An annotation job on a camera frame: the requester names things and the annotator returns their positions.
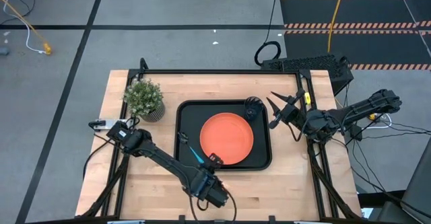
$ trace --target white cable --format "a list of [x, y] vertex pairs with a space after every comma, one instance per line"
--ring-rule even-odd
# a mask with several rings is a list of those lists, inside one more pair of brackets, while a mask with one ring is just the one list
[[386, 125], [386, 126], [370, 126], [370, 127], [367, 128], [367, 130], [368, 129], [386, 129], [386, 128], [391, 127], [392, 126], [392, 119], [391, 119], [391, 117], [388, 114], [385, 114], [384, 116], [382, 116], [382, 118], [385, 119], [385, 116], [387, 116], [387, 118], [389, 119], [389, 125]]
[[34, 51], [34, 52], [38, 52], [40, 54], [42, 54], [42, 53], [46, 54], [46, 52], [43, 51], [43, 50], [37, 50], [37, 49], [31, 48], [30, 46], [28, 46], [28, 41], [30, 39], [30, 28], [28, 27], [27, 23], [25, 21], [21, 20], [21, 18], [19, 18], [18, 16], [7, 13], [6, 12], [6, 7], [7, 7], [7, 4], [5, 3], [5, 5], [3, 6], [3, 11], [6, 13], [6, 15], [13, 16], [13, 17], [19, 19], [24, 25], [26, 25], [26, 27], [27, 27], [27, 40], [26, 40], [26, 46], [27, 46], [27, 48], [30, 49], [30, 50], [32, 50], [32, 51]]

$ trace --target orange plate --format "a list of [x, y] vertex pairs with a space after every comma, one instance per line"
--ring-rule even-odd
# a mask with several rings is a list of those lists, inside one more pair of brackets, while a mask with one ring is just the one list
[[247, 157], [253, 147], [253, 131], [241, 116], [219, 113], [201, 129], [201, 147], [206, 156], [215, 153], [224, 165], [235, 164]]

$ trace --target black tray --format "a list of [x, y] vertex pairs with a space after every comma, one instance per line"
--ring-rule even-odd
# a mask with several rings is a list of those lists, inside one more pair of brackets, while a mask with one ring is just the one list
[[[218, 113], [230, 112], [244, 117], [244, 111], [244, 100], [188, 100], [183, 102], [176, 112], [176, 133], [185, 133], [189, 137], [189, 145], [193, 150], [204, 161], [209, 161], [199, 141], [203, 124]], [[258, 117], [249, 124], [253, 130], [254, 139], [250, 154], [239, 163], [223, 165], [221, 170], [264, 170], [271, 163], [271, 141], [265, 106]], [[185, 165], [199, 164], [191, 150], [186, 145], [180, 144], [177, 134], [174, 157]]]

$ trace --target potted plant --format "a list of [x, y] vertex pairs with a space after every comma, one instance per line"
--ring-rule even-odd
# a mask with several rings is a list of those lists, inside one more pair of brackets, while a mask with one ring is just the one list
[[140, 116], [147, 122], [157, 122], [165, 111], [160, 84], [151, 80], [132, 81], [124, 93], [124, 101], [133, 116]]

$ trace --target gray pot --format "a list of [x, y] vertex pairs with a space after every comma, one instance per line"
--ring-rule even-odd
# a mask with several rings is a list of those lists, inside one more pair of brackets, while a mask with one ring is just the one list
[[155, 110], [153, 110], [152, 112], [148, 113], [148, 115], [140, 115], [140, 117], [142, 118], [142, 120], [146, 121], [146, 122], [157, 122], [160, 119], [162, 119], [163, 115], [164, 115], [164, 104], [162, 102], [162, 104]]

